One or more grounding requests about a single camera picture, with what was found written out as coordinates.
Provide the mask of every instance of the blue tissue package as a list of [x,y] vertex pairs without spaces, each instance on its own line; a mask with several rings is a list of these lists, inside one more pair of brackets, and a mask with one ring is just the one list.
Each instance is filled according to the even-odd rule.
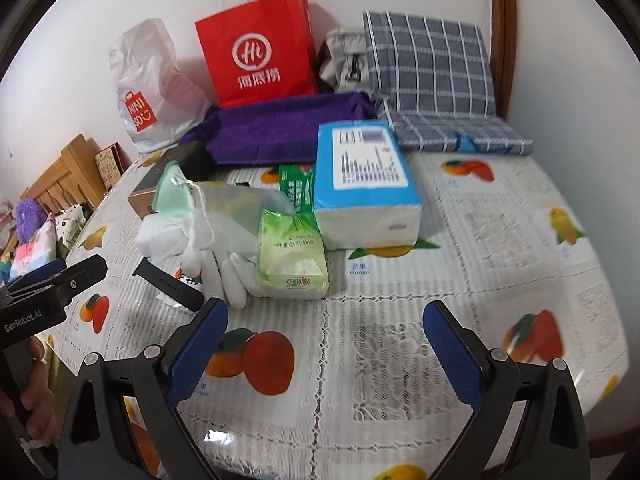
[[415,244],[422,203],[385,123],[320,125],[314,212],[329,250]]

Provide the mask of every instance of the finger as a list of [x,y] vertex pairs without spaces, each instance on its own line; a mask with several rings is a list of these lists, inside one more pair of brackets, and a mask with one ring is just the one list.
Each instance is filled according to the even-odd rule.
[[49,370],[42,361],[34,361],[29,384],[20,396],[20,402],[28,411],[31,411],[38,404],[52,397],[47,384],[49,383]]
[[14,404],[11,402],[11,399],[2,392],[0,392],[0,413],[4,416],[15,415]]
[[36,336],[29,341],[29,350],[34,359],[40,361],[44,357],[44,345]]
[[42,433],[42,436],[38,440],[44,447],[49,447],[51,446],[51,444],[53,444],[53,440],[55,439],[55,437],[56,437],[56,415],[53,412],[53,410],[51,410],[51,419],[49,421],[49,425],[47,426],[47,429],[44,430],[44,432]]
[[54,417],[51,401],[42,402],[33,410],[25,429],[33,440],[40,440],[45,435],[47,428]]

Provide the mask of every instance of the wooden bed headboard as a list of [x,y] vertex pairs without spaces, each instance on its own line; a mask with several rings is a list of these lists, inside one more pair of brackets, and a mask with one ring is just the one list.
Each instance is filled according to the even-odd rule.
[[79,134],[62,149],[58,160],[20,197],[36,199],[45,211],[52,213],[81,203],[87,203],[95,209],[102,201],[105,187],[94,155],[82,134]]

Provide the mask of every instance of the gray plaid fabric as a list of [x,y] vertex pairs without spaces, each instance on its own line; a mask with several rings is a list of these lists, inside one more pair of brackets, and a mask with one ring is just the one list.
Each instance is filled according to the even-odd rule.
[[495,114],[478,27],[392,12],[365,12],[364,25],[372,97],[402,148],[532,152],[532,140]]

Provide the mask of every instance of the metal screw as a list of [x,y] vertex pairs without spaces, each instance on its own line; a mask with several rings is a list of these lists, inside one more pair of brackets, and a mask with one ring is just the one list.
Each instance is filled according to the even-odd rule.
[[87,354],[87,356],[84,358],[84,364],[86,364],[87,366],[95,365],[97,362],[98,362],[98,354],[95,352],[91,352],[90,354]]
[[566,370],[566,363],[559,357],[556,357],[551,364],[556,370]]
[[494,348],[493,350],[491,350],[491,358],[494,361],[500,361],[501,363],[503,363],[509,358],[509,354],[507,354],[507,352],[505,352],[504,350]]
[[145,357],[147,359],[153,359],[154,357],[158,357],[162,349],[158,345],[151,345],[145,348]]

